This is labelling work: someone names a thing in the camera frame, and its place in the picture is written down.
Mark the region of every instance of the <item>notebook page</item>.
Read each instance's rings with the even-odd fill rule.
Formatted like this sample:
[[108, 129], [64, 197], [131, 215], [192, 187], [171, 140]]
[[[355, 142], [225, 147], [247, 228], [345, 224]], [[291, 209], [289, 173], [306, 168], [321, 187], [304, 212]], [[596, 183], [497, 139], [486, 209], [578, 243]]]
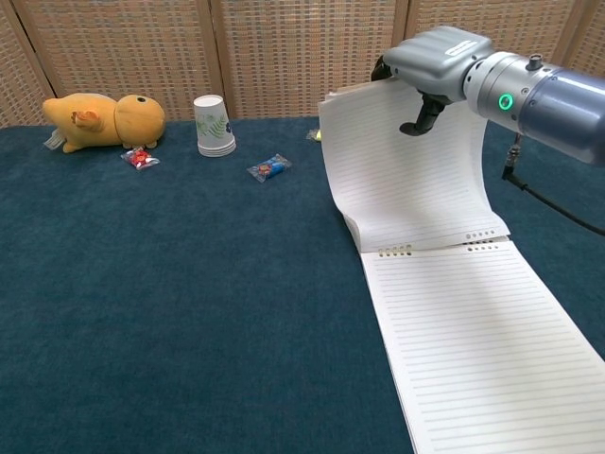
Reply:
[[417, 454], [605, 452], [605, 365], [512, 241], [361, 256]]
[[361, 252], [509, 234], [483, 186], [485, 120], [456, 103], [429, 134], [400, 133], [421, 106], [418, 92], [397, 79], [331, 94], [320, 104], [328, 181], [338, 209], [356, 224]]

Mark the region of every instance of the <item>green light ring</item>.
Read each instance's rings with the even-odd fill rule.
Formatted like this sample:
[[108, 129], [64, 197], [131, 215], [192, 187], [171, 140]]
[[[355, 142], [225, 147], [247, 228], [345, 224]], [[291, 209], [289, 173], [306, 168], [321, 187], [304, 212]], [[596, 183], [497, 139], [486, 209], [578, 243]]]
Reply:
[[[507, 100], [509, 102], [508, 106], [505, 104], [505, 100]], [[511, 109], [513, 103], [514, 103], [514, 98], [512, 97], [512, 95], [510, 93], [505, 93], [505, 94], [501, 95], [500, 98], [498, 99], [498, 106], [500, 106], [500, 109], [502, 109], [503, 111], [507, 111], [507, 110]]]

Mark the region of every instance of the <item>wicker screen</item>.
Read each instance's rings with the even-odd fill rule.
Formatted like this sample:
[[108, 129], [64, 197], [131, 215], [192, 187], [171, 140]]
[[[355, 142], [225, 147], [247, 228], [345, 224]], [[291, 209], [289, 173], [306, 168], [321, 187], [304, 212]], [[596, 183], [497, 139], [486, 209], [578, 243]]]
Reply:
[[575, 0], [411, 0], [406, 36], [458, 26], [489, 36], [497, 50], [549, 60]]
[[395, 0], [213, 0], [225, 33], [231, 115], [316, 115], [338, 87], [369, 80], [390, 47]]
[[141, 94], [157, 99], [168, 119], [186, 119], [193, 117], [196, 96], [222, 94], [205, 0], [15, 0], [15, 5], [59, 96]]
[[53, 94], [9, 8], [0, 5], [0, 128], [42, 124], [42, 102]]
[[581, 72], [605, 77], [605, 0], [600, 0], [578, 50], [570, 56], [568, 64]]

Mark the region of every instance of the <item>paper cup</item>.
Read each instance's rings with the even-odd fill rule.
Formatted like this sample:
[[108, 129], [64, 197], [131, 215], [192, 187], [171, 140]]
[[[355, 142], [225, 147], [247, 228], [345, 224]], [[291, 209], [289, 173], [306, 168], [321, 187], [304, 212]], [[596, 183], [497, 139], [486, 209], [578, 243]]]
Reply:
[[198, 151], [203, 156], [225, 156], [235, 149], [225, 102], [219, 95], [200, 96], [193, 101], [198, 130]]

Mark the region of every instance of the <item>stuffed animal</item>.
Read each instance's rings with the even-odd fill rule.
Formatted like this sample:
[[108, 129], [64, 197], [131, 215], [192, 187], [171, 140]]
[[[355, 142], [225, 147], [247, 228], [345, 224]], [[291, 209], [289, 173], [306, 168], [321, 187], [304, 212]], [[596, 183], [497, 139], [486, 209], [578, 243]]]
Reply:
[[164, 109], [146, 96], [129, 95], [115, 101], [103, 95], [76, 93], [47, 99], [42, 109], [57, 127], [46, 145], [57, 148], [65, 141], [65, 153], [120, 144], [124, 148], [155, 148], [164, 134]]

